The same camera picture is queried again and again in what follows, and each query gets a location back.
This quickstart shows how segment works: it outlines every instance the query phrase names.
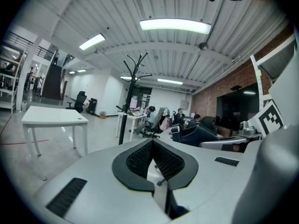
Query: coat rack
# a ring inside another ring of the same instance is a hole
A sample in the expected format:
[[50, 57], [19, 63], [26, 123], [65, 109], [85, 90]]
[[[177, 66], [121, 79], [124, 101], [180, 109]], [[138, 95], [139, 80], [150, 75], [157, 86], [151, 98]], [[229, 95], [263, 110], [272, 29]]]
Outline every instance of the coat rack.
[[140, 54], [137, 64], [136, 64], [136, 62], [134, 61], [134, 59], [132, 57], [127, 55], [134, 62], [135, 67], [134, 67], [133, 72], [128, 67], [126, 61], [123, 61], [126, 65], [127, 69], [130, 72], [130, 75], [131, 75], [131, 81], [130, 82], [131, 82], [131, 84], [130, 84], [130, 88], [129, 88], [129, 91], [128, 91], [128, 95], [127, 95], [127, 99], [126, 99], [126, 103], [125, 103], [124, 108], [120, 108], [118, 105], [116, 106], [117, 108], [119, 108], [123, 111], [122, 122], [121, 122], [120, 140], [119, 140], [119, 143], [118, 143], [119, 145], [123, 143], [123, 136], [124, 136], [124, 133], [125, 133], [126, 122], [127, 122], [127, 117], [128, 117], [127, 112], [128, 112], [129, 107], [130, 107], [130, 103], [131, 103], [131, 99], [132, 99], [132, 92], [133, 92], [134, 86], [136, 84], [136, 81], [139, 80], [142, 77], [152, 76], [152, 75], [146, 75], [146, 76], [136, 77], [136, 74], [138, 72], [139, 67], [144, 66], [144, 65], [141, 64], [141, 61], [145, 58], [145, 56], [147, 54], [148, 54], [148, 52], [145, 53], [145, 55], [143, 57], [142, 57], [142, 54]]

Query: large black screen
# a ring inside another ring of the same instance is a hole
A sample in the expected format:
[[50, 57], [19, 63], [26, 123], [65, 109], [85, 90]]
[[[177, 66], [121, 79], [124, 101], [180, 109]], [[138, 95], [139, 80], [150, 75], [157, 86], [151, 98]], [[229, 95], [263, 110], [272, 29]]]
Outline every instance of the large black screen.
[[257, 83], [217, 97], [216, 116], [217, 125], [239, 130], [242, 121], [249, 120], [259, 111], [259, 98]]

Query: brick wall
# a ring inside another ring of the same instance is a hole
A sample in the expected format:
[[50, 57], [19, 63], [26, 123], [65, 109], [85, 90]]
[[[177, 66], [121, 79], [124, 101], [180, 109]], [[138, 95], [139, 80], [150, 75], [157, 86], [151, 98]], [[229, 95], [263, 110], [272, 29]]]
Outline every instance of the brick wall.
[[[293, 33], [292, 26], [287, 26], [280, 34], [278, 34], [270, 43], [263, 47], [255, 54], [258, 61], [266, 54], [271, 52], [281, 43], [283, 43]], [[268, 76], [262, 71], [263, 93], [268, 94], [270, 82]], [[217, 97], [228, 94], [235, 85], [242, 88], [256, 83], [256, 75], [251, 60], [247, 60], [244, 64], [228, 74], [226, 77], [206, 88], [202, 92], [196, 94], [192, 98], [190, 112], [196, 111], [201, 117], [216, 116]]]

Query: floor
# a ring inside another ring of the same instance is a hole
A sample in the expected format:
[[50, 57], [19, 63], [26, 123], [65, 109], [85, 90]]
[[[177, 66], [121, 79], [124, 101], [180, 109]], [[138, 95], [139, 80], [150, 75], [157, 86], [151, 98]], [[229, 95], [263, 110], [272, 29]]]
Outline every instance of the floor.
[[[60, 107], [66, 107], [68, 100], [70, 99], [65, 98], [64, 104]], [[117, 117], [100, 119], [85, 111], [81, 114], [89, 120], [88, 153], [118, 145], [119, 139], [115, 137]], [[14, 111], [14, 115], [11, 116], [10, 110], [0, 110], [0, 155], [4, 168], [15, 185], [28, 196], [33, 196], [47, 181], [42, 181], [36, 170], [33, 169], [21, 125], [23, 115], [24, 112]], [[127, 120], [124, 143], [129, 142], [131, 125], [131, 120]], [[169, 130], [164, 131], [162, 137], [170, 139]], [[37, 128], [36, 138], [42, 153], [39, 162], [48, 180], [84, 155], [83, 144], [80, 143], [82, 140], [81, 127], [76, 127], [77, 149], [72, 147], [71, 127]], [[133, 140], [141, 139], [141, 135], [133, 135]], [[149, 167], [148, 180], [156, 184], [163, 177], [160, 171], [154, 168], [154, 165], [155, 163], [152, 162]], [[155, 185], [154, 199], [161, 208], [165, 204], [166, 185], [166, 182], [161, 187]]]
[[31, 89], [28, 90], [28, 91], [24, 91], [23, 101], [26, 101], [28, 103], [28, 106], [37, 105], [37, 106], [48, 106], [48, 107], [50, 107], [51, 105], [64, 106], [65, 104], [67, 104], [65, 102], [65, 100], [62, 101], [62, 100], [50, 99], [50, 98], [38, 96]]

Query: pink bag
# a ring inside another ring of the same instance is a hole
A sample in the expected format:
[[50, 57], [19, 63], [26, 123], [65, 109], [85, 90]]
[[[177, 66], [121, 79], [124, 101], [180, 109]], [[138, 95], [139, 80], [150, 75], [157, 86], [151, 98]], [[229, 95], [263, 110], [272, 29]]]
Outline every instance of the pink bag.
[[160, 125], [160, 129], [162, 131], [166, 130], [169, 128], [169, 118], [168, 117], [165, 117], [162, 124]]

